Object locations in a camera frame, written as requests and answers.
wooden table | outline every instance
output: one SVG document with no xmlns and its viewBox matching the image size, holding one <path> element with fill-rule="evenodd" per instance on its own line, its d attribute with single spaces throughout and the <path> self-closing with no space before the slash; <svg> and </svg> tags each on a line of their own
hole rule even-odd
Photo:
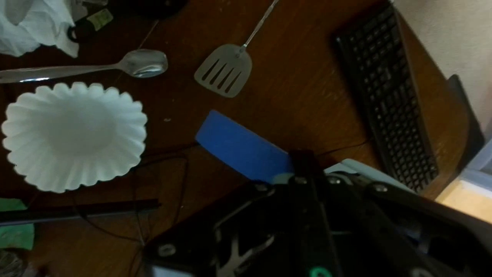
<svg viewBox="0 0 492 277">
<path fill-rule="evenodd" d="M 253 69 L 236 98 L 222 98 L 202 89 L 193 82 L 191 74 L 213 48 L 227 42 L 244 42 L 267 8 L 267 0 L 195 0 L 162 22 L 127 17 L 107 26 L 81 45 L 76 60 L 44 48 L 21 58 L 1 57 L 0 66 L 111 63 L 139 46 L 161 49 L 168 55 L 168 71 L 161 77 L 135 80 L 121 72 L 104 72 L 64 82 L 99 82 L 104 86 L 128 91 L 139 100 L 148 117 L 145 140 L 148 155 L 191 143 L 205 114 L 216 109 L 282 149 L 308 148 L 318 154 L 341 149 L 328 157 L 321 155 L 319 160 L 327 163 L 328 159 L 350 157 L 377 168 L 330 46 L 334 29 L 376 2 L 281 0 L 248 48 Z M 402 28 L 402 34 L 424 123 L 439 165 L 439 175 L 424 191 L 425 197 L 434 197 L 453 177 L 464 149 L 465 112 L 407 26 Z M 1 108 L 13 102 L 19 92 L 33 88 L 33 85 L 1 86 Z M 136 197 L 159 197 L 162 203 L 148 215 L 151 235 L 168 228 L 178 211 L 178 219 L 184 219 L 244 182 L 201 148 L 182 152 L 188 159 L 184 189 L 182 159 L 153 163 L 136 174 Z M 2 197 L 28 200 L 35 195 L 35 189 L 22 183 L 4 159 L 0 163 L 0 174 Z M 122 177 L 78 189 L 76 203 L 130 200 L 130 183 L 128 177 Z M 70 203 L 72 197 L 65 194 L 39 194 L 32 206 Z M 113 232 L 136 235 L 133 217 L 95 222 Z M 138 255 L 136 243 L 111 239 L 84 222 L 64 222 L 36 226 L 30 260 L 35 265 L 45 265 L 52 275 L 119 277 L 127 275 L 135 255 Z"/>
</svg>

metal spatula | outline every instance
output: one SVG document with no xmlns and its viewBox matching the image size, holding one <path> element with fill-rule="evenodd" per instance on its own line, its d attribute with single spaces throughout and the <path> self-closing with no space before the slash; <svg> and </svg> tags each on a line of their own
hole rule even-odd
<svg viewBox="0 0 492 277">
<path fill-rule="evenodd" d="M 251 68 L 245 48 L 259 31 L 264 20 L 270 15 L 276 2 L 278 0 L 273 0 L 265 9 L 244 45 L 221 45 L 204 58 L 193 75 L 201 86 L 227 98 L 234 97 L 242 89 Z"/>
</svg>

metal spoon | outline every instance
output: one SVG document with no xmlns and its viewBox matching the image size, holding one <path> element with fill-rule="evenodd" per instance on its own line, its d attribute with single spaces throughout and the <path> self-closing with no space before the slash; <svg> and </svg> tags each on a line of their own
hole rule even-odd
<svg viewBox="0 0 492 277">
<path fill-rule="evenodd" d="M 113 65 L 18 68 L 0 71 L 0 83 L 30 83 L 99 71 L 119 69 L 135 78 L 150 78 L 167 71 L 167 57 L 161 51 L 135 49 Z"/>
</svg>

